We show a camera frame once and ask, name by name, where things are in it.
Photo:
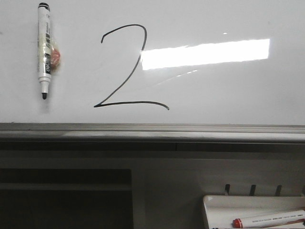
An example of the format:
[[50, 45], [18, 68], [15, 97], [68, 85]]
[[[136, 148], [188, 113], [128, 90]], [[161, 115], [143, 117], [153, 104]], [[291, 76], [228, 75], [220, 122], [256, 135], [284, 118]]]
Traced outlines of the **clear acrylic marker tray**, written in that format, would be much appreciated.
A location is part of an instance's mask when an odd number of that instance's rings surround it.
[[206, 195], [203, 198], [203, 224], [205, 229], [231, 229], [232, 221], [236, 218], [274, 214], [304, 207], [304, 197]]

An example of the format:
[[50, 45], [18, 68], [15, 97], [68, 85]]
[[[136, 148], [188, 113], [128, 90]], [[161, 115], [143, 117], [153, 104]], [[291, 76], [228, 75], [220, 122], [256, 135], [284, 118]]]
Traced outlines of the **white whiteboard with aluminium frame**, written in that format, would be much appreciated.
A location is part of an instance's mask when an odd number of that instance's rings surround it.
[[305, 141], [304, 1], [50, 0], [46, 100], [38, 4], [0, 3], [1, 140]]

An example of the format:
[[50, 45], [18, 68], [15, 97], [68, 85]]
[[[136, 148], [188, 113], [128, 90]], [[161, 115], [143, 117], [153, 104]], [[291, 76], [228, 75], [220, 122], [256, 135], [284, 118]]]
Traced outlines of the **black whiteboard marker with magnet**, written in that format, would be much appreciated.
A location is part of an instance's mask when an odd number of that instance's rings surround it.
[[43, 100], [47, 99], [51, 72], [60, 64], [61, 54], [51, 36], [51, 11], [49, 4], [38, 4], [38, 81]]

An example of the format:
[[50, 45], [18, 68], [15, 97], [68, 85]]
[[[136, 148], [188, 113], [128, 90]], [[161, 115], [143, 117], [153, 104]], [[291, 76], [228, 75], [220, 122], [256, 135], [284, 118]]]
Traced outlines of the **red capped whiteboard marker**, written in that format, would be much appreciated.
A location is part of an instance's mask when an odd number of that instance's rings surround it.
[[304, 221], [305, 211], [294, 210], [288, 212], [279, 212], [275, 214], [260, 215], [255, 217], [236, 218], [232, 221], [234, 228], [259, 228], [259, 227], [273, 227], [286, 224], [292, 224], [296, 221]]

